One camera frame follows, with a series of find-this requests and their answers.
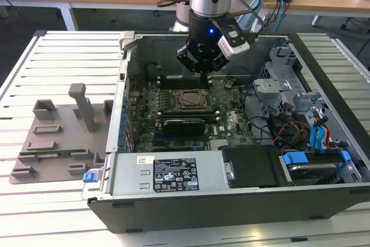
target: connector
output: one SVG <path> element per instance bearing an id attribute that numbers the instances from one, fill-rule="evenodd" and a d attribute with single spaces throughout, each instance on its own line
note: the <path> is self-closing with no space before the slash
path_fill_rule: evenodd
<path id="1" fill-rule="evenodd" d="M 322 126 L 324 123 L 326 123 L 327 121 L 329 121 L 329 118 L 327 116 L 324 116 L 322 117 L 320 120 L 318 120 L 317 122 L 315 122 L 315 124 L 313 125 L 314 127 L 320 127 Z"/>

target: metal frame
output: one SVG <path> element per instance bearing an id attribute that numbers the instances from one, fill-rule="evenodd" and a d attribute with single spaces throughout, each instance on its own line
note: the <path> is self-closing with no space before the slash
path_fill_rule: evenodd
<path id="1" fill-rule="evenodd" d="M 158 8 L 155 4 L 138 3 L 105 3 L 105 2 L 65 2 L 65 1 L 29 1 L 29 0 L 10 0 L 13 6 L 24 7 L 49 7 L 59 8 L 65 26 L 68 31 L 78 31 L 73 8 L 87 9 L 124 9 L 124 10 L 171 10 L 175 11 L 176 6 Z M 5 0 L 0 0 L 0 6 L 10 6 Z"/>
<path id="2" fill-rule="evenodd" d="M 88 9 L 127 9 L 127 10 L 167 10 L 175 11 L 176 6 L 172 5 L 169 7 L 158 8 L 155 4 L 139 4 L 139 3 L 104 3 L 104 2 L 74 2 L 74 1 L 29 1 L 29 0 L 10 0 L 14 6 L 28 6 L 28 7 L 50 7 L 59 8 L 64 23 L 68 31 L 78 31 L 76 24 L 75 15 L 73 8 L 88 8 Z M 10 6 L 5 0 L 0 0 L 0 6 Z M 272 12 L 272 8 L 261 8 L 258 13 L 264 18 L 269 12 Z M 304 16 L 315 16 L 312 25 L 317 26 L 321 16 L 333 16 L 333 17 L 370 17 L 370 11 L 368 12 L 357 12 L 357 11 L 328 11 L 328 10 L 303 10 L 289 8 L 287 14 L 297 14 Z"/>

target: power supply label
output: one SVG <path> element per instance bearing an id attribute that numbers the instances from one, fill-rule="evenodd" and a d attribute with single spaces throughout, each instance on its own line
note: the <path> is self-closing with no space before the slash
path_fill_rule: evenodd
<path id="1" fill-rule="evenodd" d="M 155 192 L 199 190 L 195 158 L 154 160 L 153 189 Z"/>

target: white label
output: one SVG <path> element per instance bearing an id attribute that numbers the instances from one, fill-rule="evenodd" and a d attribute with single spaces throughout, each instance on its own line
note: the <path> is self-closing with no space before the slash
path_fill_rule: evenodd
<path id="1" fill-rule="evenodd" d="M 238 33 L 236 31 L 229 32 L 230 37 L 235 38 L 238 36 Z"/>
<path id="2" fill-rule="evenodd" d="M 153 164 L 154 156 L 138 156 L 138 164 Z"/>
<path id="3" fill-rule="evenodd" d="M 198 185 L 198 182 L 187 182 L 187 185 Z"/>
<path id="4" fill-rule="evenodd" d="M 57 153 L 50 153 L 50 154 L 37 154 L 37 158 L 48 158 L 48 157 L 59 157 Z"/>

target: blue latch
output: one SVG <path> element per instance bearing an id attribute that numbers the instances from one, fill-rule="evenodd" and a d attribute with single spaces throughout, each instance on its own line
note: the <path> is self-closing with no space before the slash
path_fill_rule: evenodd
<path id="1" fill-rule="evenodd" d="M 345 162 L 348 162 L 351 160 L 351 156 L 346 150 L 342 151 L 342 157 L 344 158 Z"/>
<path id="2" fill-rule="evenodd" d="M 95 172 L 86 172 L 83 174 L 83 182 L 88 183 L 88 182 L 97 182 L 98 181 L 98 173 Z"/>
<path id="3" fill-rule="evenodd" d="M 325 129 L 323 127 L 313 126 L 310 134 L 310 145 L 313 146 L 320 153 L 324 153 L 322 143 L 325 135 Z"/>
<path id="4" fill-rule="evenodd" d="M 286 165 L 308 163 L 308 159 L 304 152 L 288 152 L 283 155 L 283 159 Z"/>

